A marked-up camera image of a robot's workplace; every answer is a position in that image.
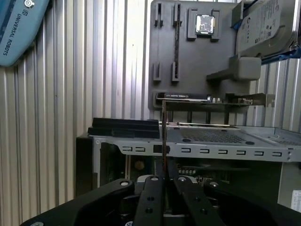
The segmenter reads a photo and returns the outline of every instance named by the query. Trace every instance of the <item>sticker label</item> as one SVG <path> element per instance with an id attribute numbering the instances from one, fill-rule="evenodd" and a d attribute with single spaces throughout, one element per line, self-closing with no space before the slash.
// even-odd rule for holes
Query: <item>sticker label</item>
<path id="1" fill-rule="evenodd" d="M 301 213 L 301 191 L 293 191 L 291 209 Z"/>
<path id="2" fill-rule="evenodd" d="M 246 16 L 238 30 L 238 52 L 271 39 L 280 26 L 281 0 L 267 0 Z"/>

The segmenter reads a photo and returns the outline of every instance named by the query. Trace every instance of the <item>cpu processor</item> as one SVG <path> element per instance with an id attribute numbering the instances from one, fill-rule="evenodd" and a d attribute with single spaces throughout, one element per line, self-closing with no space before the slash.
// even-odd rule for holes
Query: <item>cpu processor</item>
<path id="1" fill-rule="evenodd" d="M 214 21 L 214 16 L 197 15 L 196 34 L 211 36 L 214 33 Z"/>

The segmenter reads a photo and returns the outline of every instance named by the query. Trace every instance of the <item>hard drive label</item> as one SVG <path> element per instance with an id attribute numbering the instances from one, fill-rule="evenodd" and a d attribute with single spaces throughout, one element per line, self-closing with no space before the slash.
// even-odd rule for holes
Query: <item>hard drive label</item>
<path id="1" fill-rule="evenodd" d="M 273 38 L 280 26 L 281 11 L 282 1 L 268 0 L 246 16 L 238 30 L 238 52 Z"/>

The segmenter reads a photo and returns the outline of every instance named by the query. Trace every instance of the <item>mesh grille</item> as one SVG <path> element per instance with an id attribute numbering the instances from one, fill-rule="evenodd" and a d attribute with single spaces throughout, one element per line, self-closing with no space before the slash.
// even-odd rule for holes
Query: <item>mesh grille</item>
<path id="1" fill-rule="evenodd" d="M 285 145 L 285 146 L 301 146 L 300 143 L 296 143 L 293 141 L 288 141 L 288 140 L 273 140 L 279 144 Z"/>
<path id="2" fill-rule="evenodd" d="M 246 141 L 243 138 L 212 129 L 181 129 L 181 135 L 184 139 L 191 139 L 199 142 L 218 142 L 218 143 L 241 143 Z"/>

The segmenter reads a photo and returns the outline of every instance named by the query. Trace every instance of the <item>corrugated metal wall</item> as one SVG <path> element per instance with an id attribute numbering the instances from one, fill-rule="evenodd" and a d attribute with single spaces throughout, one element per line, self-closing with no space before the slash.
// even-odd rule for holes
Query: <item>corrugated metal wall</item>
<path id="1" fill-rule="evenodd" d="M 18 66 L 0 68 L 0 226 L 73 198 L 75 137 L 93 117 L 160 117 L 147 107 L 150 4 L 54 0 L 33 50 Z M 300 131 L 299 65 L 262 67 L 251 92 L 276 94 L 276 107 L 250 107 L 232 114 L 231 124 Z M 219 118 L 212 114 L 213 123 Z M 194 122 L 203 119 L 193 114 Z"/>

